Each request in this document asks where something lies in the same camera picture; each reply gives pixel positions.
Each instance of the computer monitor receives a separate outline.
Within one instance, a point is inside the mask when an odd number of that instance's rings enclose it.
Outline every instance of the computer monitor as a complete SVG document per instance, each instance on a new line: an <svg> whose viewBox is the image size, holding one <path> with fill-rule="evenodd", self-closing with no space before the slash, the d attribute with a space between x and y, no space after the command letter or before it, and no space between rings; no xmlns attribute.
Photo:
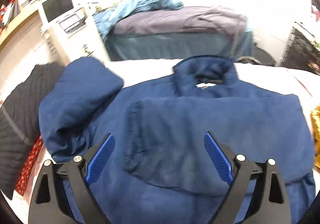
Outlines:
<svg viewBox="0 0 320 224"><path fill-rule="evenodd" d="M75 8L73 0L41 0L39 14L43 24L48 24Z"/></svg>

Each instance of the metal screw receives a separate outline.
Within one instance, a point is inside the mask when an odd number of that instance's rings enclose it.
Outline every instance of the metal screw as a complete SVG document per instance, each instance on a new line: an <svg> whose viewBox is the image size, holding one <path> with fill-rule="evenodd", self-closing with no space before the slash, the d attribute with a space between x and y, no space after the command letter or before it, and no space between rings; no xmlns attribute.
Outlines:
<svg viewBox="0 0 320 224"><path fill-rule="evenodd" d="M245 156L244 155L237 155L237 159L239 161L244 161L245 160Z"/></svg>
<svg viewBox="0 0 320 224"><path fill-rule="evenodd" d="M43 164L47 167L51 164L51 160L45 160Z"/></svg>
<svg viewBox="0 0 320 224"><path fill-rule="evenodd" d="M276 161L274 159L270 158L268 160L268 163L271 164L272 166L274 166L276 164Z"/></svg>
<svg viewBox="0 0 320 224"><path fill-rule="evenodd" d="M75 156L74 158L73 158L73 161L75 161L76 163L77 162L80 162L82 160L82 156Z"/></svg>

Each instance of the white wall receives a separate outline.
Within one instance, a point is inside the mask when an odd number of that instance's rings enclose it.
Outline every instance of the white wall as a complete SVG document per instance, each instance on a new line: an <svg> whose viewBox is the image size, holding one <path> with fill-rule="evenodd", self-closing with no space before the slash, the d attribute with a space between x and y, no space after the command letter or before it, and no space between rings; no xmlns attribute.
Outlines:
<svg viewBox="0 0 320 224"><path fill-rule="evenodd" d="M51 52L40 34L39 16L20 29L0 52L0 100L5 98L30 75L36 64L53 61Z"/></svg>
<svg viewBox="0 0 320 224"><path fill-rule="evenodd" d="M251 13L259 47L279 61L287 43L292 23L304 21L311 14L311 0L254 0Z"/></svg>

